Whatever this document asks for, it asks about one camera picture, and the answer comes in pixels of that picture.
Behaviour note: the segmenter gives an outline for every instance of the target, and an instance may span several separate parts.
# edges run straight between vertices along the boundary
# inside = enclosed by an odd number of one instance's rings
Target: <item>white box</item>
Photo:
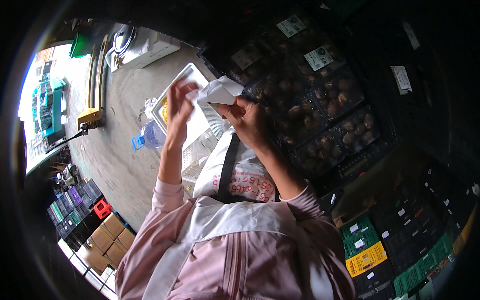
[[[137,37],[127,51],[120,57],[111,54],[111,72],[118,70],[142,69],[152,62],[180,50],[180,41],[155,30],[140,27]]]

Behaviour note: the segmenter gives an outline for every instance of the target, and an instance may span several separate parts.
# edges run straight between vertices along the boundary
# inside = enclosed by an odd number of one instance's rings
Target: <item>cardboard box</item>
[[[127,229],[125,228],[119,237],[115,240],[115,243],[122,248],[125,252],[130,249],[130,247],[133,244],[133,240],[135,239],[135,236]]]
[[[100,224],[100,228],[110,236],[112,240],[115,240],[121,232],[125,229],[125,226],[120,222],[117,216],[111,213],[102,224]]]
[[[113,245],[107,250],[107,253],[105,253],[103,257],[114,269],[118,269],[119,264],[125,254],[126,252],[119,245],[113,243]]]
[[[94,233],[88,238],[88,244],[92,248],[96,248],[100,252],[105,253],[114,243],[112,239],[102,227],[97,228]]]
[[[87,251],[85,262],[99,275],[105,271],[108,261],[103,257],[103,252],[97,248],[91,248]]]

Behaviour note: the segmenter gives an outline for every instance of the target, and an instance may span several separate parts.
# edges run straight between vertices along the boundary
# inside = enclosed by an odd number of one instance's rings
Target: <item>plastic water bottle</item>
[[[155,121],[148,122],[140,134],[132,138],[132,145],[135,150],[145,146],[148,149],[158,149],[164,145],[167,137]]]

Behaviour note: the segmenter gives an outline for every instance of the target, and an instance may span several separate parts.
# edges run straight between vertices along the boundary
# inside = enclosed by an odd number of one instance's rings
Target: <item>pallet jack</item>
[[[93,45],[90,64],[88,66],[88,108],[86,108],[78,117],[77,117],[77,127],[79,132],[73,137],[58,143],[52,148],[49,148],[46,153],[60,147],[69,141],[76,139],[77,137],[88,135],[90,129],[95,129],[100,125],[102,120],[102,98],[103,98],[103,77],[104,77],[104,63],[105,63],[105,53],[107,50],[108,35],[105,35],[103,38],[102,45],[100,47],[100,53],[98,59],[96,57],[96,46]],[[98,61],[96,66],[96,72],[94,70],[94,62]],[[95,90],[92,85],[92,78],[95,77]]]

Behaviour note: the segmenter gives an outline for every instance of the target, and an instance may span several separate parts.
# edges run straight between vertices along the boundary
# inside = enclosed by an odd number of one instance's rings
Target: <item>red stool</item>
[[[95,204],[94,206],[95,213],[100,219],[103,219],[110,215],[110,213],[112,212],[111,208],[112,205],[105,202],[105,197],[102,197],[102,199],[100,199],[100,201],[98,201],[97,204]]]

